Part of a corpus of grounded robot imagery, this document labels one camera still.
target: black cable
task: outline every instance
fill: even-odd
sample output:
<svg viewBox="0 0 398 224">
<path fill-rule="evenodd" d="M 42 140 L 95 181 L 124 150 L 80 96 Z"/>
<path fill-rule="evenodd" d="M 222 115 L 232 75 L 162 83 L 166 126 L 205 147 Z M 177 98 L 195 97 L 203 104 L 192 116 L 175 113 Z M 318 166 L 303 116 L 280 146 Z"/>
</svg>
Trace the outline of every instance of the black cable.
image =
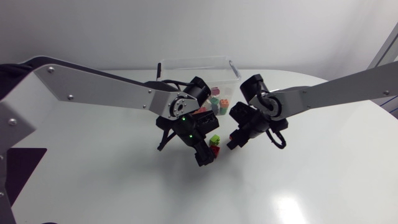
<svg viewBox="0 0 398 224">
<path fill-rule="evenodd" d="M 277 143 L 277 142 L 275 141 L 275 139 L 272 137 L 271 133 L 269 132 L 269 129 L 266 131 L 266 133 L 267 133 L 269 139 L 271 140 L 271 142 L 274 143 L 274 145 L 276 145 L 276 147 L 278 147 L 279 149 L 283 149 L 284 147 L 286 147 L 285 138 L 283 137 L 283 135 L 282 135 L 280 132 L 278 132 L 278 131 L 275 132 L 276 136 L 277 136 L 277 137 L 280 139 L 280 141 L 281 141 L 280 144 Z"/>
<path fill-rule="evenodd" d="M 166 144 L 172 139 L 174 138 L 174 136 L 176 136 L 177 134 L 175 132 L 173 132 L 169 137 L 167 137 L 167 135 L 169 135 L 169 131 L 164 131 L 163 132 L 163 138 L 162 138 L 162 142 L 160 142 L 159 147 L 157 148 L 157 150 L 161 151 Z"/>
<path fill-rule="evenodd" d="M 267 109 L 269 109 L 270 111 L 274 110 L 274 107 L 268 103 L 265 102 L 264 99 L 261 96 L 261 85 L 260 85 L 260 81 L 257 82 L 257 99 L 259 100 L 259 102 L 261 103 L 262 106 L 265 106 Z"/>
<path fill-rule="evenodd" d="M 194 85 L 193 83 L 185 83 L 185 82 L 180 82 L 180 81 L 175 81 L 175 80 L 163 80 L 162 82 L 173 83 L 178 88 L 178 90 L 181 90 L 179 85 L 183 85 L 183 86 Z"/>
</svg>

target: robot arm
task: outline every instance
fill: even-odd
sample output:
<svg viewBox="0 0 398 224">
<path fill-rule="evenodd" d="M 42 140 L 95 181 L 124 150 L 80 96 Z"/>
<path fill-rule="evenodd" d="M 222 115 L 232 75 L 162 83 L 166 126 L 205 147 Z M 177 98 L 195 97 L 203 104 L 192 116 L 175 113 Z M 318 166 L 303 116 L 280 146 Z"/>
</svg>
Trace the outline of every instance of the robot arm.
<svg viewBox="0 0 398 224">
<path fill-rule="evenodd" d="M 289 116 L 324 106 L 398 95 L 397 83 L 398 62 L 315 86 L 296 86 L 272 92 L 268 91 L 260 75 L 254 75 L 241 85 L 248 105 L 238 102 L 230 111 L 239 123 L 239 129 L 231 133 L 227 145 L 230 149 L 238 145 L 243 147 L 250 138 L 266 132 L 271 141 L 283 149 L 286 142 L 280 131 L 287 128 L 286 118 Z M 281 143 L 274 140 L 270 129 Z"/>
<path fill-rule="evenodd" d="M 213 113 L 191 115 L 211 93 L 201 78 L 190 83 L 140 83 L 48 57 L 1 65 L 0 72 L 0 155 L 35 131 L 58 101 L 70 101 L 152 111 L 159 115 L 156 125 L 165 132 L 159 150 L 178 135 L 195 148 L 200 166 L 215 158 L 204 139 L 218 127 L 218 120 Z M 187 87 L 182 91 L 179 85 Z M 168 136 L 171 129 L 174 133 Z"/>
</svg>

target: green block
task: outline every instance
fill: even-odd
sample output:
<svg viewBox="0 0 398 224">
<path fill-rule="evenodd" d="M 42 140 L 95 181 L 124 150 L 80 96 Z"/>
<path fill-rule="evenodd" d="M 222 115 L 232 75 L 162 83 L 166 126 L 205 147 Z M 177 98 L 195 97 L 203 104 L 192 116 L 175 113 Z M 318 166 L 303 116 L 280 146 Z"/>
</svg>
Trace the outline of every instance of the green block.
<svg viewBox="0 0 398 224">
<path fill-rule="evenodd" d="M 213 97 L 212 99 L 210 99 L 211 104 L 217 105 L 218 102 L 220 102 L 217 98 Z"/>
<path fill-rule="evenodd" d="M 228 111 L 228 108 L 220 108 L 220 115 L 225 115 Z"/>
<path fill-rule="evenodd" d="M 210 139 L 210 145 L 211 146 L 218 146 L 218 144 L 220 143 L 220 137 L 218 135 L 213 135 L 213 137 L 211 137 Z"/>
</svg>

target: screw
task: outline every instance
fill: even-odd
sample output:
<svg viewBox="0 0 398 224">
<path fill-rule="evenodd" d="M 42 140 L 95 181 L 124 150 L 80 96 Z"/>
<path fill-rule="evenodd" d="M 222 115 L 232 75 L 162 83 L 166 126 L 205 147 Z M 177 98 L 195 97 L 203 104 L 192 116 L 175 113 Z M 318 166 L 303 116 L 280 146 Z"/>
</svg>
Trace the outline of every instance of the screw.
<svg viewBox="0 0 398 224">
<path fill-rule="evenodd" d="M 11 126 L 17 125 L 17 119 L 11 118 L 8 120 L 8 124 Z"/>
<path fill-rule="evenodd" d="M 53 67 L 49 67 L 48 69 L 47 69 L 47 72 L 49 72 L 49 73 L 53 73 L 55 71 L 55 69 L 53 68 Z"/>
</svg>

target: metal frame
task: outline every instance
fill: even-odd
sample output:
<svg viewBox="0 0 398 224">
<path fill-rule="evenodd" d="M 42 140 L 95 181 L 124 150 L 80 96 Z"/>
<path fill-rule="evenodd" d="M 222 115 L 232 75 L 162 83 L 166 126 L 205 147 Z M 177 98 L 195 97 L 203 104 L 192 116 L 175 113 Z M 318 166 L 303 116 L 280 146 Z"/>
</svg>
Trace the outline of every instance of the metal frame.
<svg viewBox="0 0 398 224">
<path fill-rule="evenodd" d="M 393 62 L 398 56 L 398 23 L 391 31 L 368 69 Z"/>
</svg>

